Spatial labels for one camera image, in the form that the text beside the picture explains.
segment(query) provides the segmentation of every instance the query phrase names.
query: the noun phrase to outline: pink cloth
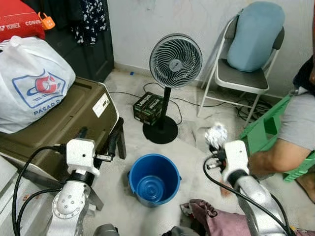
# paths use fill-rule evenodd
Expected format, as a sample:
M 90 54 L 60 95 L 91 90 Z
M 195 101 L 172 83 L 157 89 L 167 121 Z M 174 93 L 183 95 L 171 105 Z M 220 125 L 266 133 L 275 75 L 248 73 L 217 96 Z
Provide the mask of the pink cloth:
M 251 236 L 246 216 L 215 209 L 201 199 L 191 199 L 181 205 L 185 215 L 193 215 L 205 228 L 209 236 Z M 297 236 L 315 236 L 315 231 L 295 230 Z

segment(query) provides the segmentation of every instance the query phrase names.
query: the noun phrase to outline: black fan pole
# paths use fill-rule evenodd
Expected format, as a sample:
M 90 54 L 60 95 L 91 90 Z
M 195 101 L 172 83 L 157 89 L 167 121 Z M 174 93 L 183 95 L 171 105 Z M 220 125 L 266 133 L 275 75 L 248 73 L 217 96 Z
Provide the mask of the black fan pole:
M 171 88 L 165 87 L 161 116 L 154 125 L 143 124 L 142 130 L 147 139 L 156 144 L 167 144 L 176 139 L 178 127 L 176 122 L 166 116 Z
M 162 106 L 161 116 L 160 116 L 160 119 L 158 121 L 158 127 L 161 130 L 164 129 L 165 117 L 166 117 L 169 98 L 171 96 L 171 90 L 172 90 L 172 88 L 170 88 L 170 87 L 165 87 L 165 89 L 164 89 L 163 106 Z

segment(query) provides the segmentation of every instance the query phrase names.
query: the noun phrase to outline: printed logo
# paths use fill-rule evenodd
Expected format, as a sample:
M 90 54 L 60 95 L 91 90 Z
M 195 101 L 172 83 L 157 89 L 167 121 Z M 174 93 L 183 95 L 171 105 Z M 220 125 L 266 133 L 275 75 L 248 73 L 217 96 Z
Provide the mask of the printed logo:
M 22 100 L 30 107 L 39 108 L 34 115 L 45 112 L 57 105 L 61 99 L 56 102 L 49 103 L 48 101 L 63 97 L 65 81 L 50 72 L 44 72 L 39 76 L 22 76 L 12 79 L 13 86 Z

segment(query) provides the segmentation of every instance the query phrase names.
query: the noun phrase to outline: person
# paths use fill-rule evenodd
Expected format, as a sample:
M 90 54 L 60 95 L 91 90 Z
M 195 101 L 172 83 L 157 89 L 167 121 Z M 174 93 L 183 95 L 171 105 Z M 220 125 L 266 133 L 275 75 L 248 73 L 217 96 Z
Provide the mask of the person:
M 315 150 L 315 71 L 313 56 L 293 80 L 296 87 L 284 115 L 278 139 L 268 151 L 249 157 L 252 175 L 266 176 L 296 169 Z M 315 203 L 315 172 L 296 179 Z

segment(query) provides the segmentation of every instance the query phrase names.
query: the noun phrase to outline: light blue cushion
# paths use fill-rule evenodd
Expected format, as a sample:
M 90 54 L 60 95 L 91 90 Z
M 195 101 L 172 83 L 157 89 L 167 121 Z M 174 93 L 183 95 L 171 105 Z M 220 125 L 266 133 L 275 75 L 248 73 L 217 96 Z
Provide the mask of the light blue cushion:
M 228 63 L 246 72 L 261 68 L 270 57 L 283 24 L 284 11 L 280 6 L 264 1 L 250 4 L 239 16 Z

